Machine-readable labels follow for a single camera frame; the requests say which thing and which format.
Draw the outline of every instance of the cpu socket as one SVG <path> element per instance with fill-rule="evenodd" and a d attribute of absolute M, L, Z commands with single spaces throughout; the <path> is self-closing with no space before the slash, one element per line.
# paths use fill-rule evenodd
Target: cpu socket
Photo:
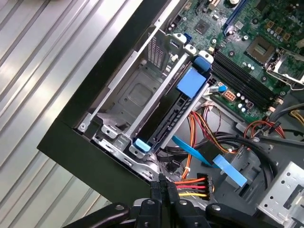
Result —
<path fill-rule="evenodd" d="M 246 52 L 259 63 L 265 64 L 273 54 L 274 50 L 275 47 L 263 37 L 256 37 L 256 39 L 247 48 Z"/>

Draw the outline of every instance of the corrugated metal surface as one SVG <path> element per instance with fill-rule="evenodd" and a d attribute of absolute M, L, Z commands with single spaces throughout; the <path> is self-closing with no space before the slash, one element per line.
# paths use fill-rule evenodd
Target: corrugated metal surface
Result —
<path fill-rule="evenodd" d="M 106 200 L 36 148 L 142 0 L 0 0 L 0 228 L 60 227 Z"/>

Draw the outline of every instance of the motherboard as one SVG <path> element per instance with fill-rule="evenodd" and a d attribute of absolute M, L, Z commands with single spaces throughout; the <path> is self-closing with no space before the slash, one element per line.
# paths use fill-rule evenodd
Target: motherboard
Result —
<path fill-rule="evenodd" d="M 212 99 L 250 123 L 303 88 L 282 77 L 304 75 L 303 7 L 297 0 L 189 0 L 167 32 L 214 56 L 209 83 L 228 90 Z"/>

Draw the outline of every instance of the green circuit board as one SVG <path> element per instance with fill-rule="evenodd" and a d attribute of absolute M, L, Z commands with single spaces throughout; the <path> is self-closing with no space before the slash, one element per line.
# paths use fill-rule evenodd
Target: green circuit board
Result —
<path fill-rule="evenodd" d="M 179 21 L 175 21 L 176 27 L 171 32 L 191 36 L 190 44 L 198 50 L 211 53 L 213 48 L 219 49 L 231 61 L 283 98 L 290 91 L 290 86 L 268 75 L 261 60 L 248 54 L 248 48 L 257 37 L 262 37 L 275 49 L 285 48 L 297 54 L 301 53 L 297 43 L 304 38 L 304 25 L 299 20 L 303 15 L 290 12 L 290 4 L 288 0 L 248 0 L 230 25 L 233 34 L 227 36 L 224 34 L 225 23 L 236 7 L 231 7 L 228 0 L 220 0 L 215 9 L 210 9 L 207 1 L 191 0 L 178 15 Z M 300 78 L 304 72 L 304 62 L 293 57 L 288 58 L 279 72 Z M 219 83 L 215 78 L 211 80 L 212 84 Z M 228 90 L 233 94 L 238 92 L 232 88 Z M 255 106 L 242 112 L 237 106 L 240 102 L 238 99 L 230 101 L 221 95 L 214 97 L 248 123 L 270 114 Z"/>

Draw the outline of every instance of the yellow wire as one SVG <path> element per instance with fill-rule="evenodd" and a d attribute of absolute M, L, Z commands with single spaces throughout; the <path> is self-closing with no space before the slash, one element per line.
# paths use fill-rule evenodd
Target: yellow wire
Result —
<path fill-rule="evenodd" d="M 226 150 L 224 147 L 222 147 L 221 144 L 218 143 L 217 139 L 213 136 L 213 133 L 211 131 L 211 129 L 209 128 L 208 124 L 206 123 L 206 121 L 203 119 L 203 117 L 198 114 L 197 112 L 195 112 L 195 114 L 199 117 L 199 119 L 202 121 L 204 127 L 208 130 L 209 135 L 211 136 L 212 140 L 214 141 L 214 143 L 223 151 L 226 153 L 230 153 L 230 151 Z"/>
<path fill-rule="evenodd" d="M 304 118 L 298 112 L 292 111 L 290 112 L 290 115 L 304 126 Z"/>
<path fill-rule="evenodd" d="M 304 123 L 304 117 L 301 116 L 301 114 L 298 111 L 292 111 L 297 117 L 301 119 L 301 122 Z"/>
<path fill-rule="evenodd" d="M 179 196 L 200 196 L 200 197 L 207 197 L 206 194 L 199 194 L 199 193 L 180 193 Z"/>

